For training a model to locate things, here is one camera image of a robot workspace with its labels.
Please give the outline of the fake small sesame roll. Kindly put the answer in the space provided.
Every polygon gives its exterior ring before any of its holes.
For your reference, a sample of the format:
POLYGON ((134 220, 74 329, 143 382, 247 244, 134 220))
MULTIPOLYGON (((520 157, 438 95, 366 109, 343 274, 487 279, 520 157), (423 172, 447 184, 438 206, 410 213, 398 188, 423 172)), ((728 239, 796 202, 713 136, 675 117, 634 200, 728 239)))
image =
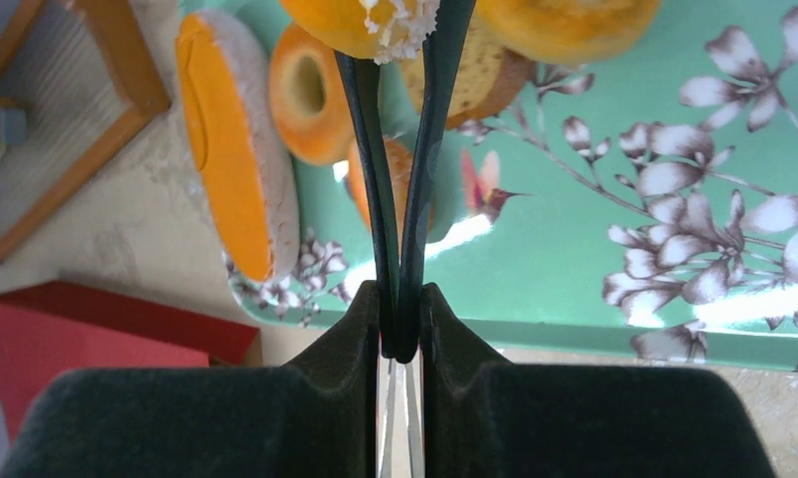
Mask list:
MULTIPOLYGON (((406 209, 411 168, 413 165, 412 153, 396 138, 385 135, 383 137, 386 149, 390 178, 392 183, 399 241, 402 237, 403 222, 406 209)), ((371 217, 366 193, 363 167, 360 160, 358 145, 353 140, 348 148, 347 162, 349 172, 346 182, 358 212, 368 230, 371 229, 371 217)))

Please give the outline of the red paper bag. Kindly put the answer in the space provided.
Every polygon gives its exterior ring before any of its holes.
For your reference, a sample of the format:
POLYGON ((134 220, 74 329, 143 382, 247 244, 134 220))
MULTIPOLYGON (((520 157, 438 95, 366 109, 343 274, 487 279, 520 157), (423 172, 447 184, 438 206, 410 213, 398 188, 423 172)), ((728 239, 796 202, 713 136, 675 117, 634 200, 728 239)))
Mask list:
POLYGON ((0 404, 11 440, 39 393, 71 369, 262 362, 257 328, 175 306, 58 280, 0 294, 0 404))

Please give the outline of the fake brown bread slice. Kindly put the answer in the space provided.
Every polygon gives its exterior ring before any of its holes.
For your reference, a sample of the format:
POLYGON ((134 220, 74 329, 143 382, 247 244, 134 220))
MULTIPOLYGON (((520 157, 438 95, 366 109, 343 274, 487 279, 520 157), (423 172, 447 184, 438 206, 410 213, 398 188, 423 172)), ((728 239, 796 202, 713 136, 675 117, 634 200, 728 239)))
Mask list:
POLYGON ((501 44, 473 16, 464 40, 445 122, 447 130, 506 110, 534 77, 537 64, 501 44))

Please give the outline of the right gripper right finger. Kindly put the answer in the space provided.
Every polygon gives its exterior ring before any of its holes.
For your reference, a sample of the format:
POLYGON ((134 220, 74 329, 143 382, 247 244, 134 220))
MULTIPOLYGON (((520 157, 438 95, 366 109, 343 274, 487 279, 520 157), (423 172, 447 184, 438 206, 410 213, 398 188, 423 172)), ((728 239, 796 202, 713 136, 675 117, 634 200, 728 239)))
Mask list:
POLYGON ((693 367, 515 363, 421 295, 429 477, 771 477, 745 407, 693 367))

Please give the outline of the fake pink sugared bread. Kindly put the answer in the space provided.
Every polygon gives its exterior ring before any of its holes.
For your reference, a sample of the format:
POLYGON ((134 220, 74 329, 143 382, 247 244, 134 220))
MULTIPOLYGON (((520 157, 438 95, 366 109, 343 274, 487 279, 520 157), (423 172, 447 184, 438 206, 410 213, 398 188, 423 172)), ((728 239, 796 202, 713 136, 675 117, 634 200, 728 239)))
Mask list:
POLYGON ((382 65, 414 59, 436 29, 439 0, 282 0, 291 20, 326 46, 382 65))

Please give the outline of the fake orange doughnut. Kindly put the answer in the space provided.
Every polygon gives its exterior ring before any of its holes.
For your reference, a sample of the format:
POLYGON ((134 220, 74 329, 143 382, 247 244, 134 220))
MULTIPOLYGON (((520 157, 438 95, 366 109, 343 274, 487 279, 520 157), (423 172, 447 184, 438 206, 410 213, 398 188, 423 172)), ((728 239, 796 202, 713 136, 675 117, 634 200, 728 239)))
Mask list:
POLYGON ((270 110, 288 149, 314 165, 346 157, 354 128, 335 52, 292 23, 270 60, 270 110))

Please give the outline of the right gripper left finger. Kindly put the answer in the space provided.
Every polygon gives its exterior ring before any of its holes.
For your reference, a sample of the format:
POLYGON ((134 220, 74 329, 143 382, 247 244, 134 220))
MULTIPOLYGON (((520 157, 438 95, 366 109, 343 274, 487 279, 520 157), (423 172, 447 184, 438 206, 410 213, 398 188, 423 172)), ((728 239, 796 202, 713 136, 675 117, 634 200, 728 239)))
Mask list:
POLYGON ((374 477, 379 293, 279 366, 87 368, 35 400, 3 477, 374 477))

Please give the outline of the fake golden bagel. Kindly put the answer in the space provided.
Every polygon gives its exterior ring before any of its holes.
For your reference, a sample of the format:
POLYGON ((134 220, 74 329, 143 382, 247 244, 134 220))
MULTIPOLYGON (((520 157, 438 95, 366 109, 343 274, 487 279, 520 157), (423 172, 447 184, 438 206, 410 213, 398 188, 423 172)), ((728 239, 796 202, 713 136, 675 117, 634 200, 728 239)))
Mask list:
POLYGON ((506 48, 537 62, 581 65, 629 51, 660 0, 478 1, 475 14, 506 48))

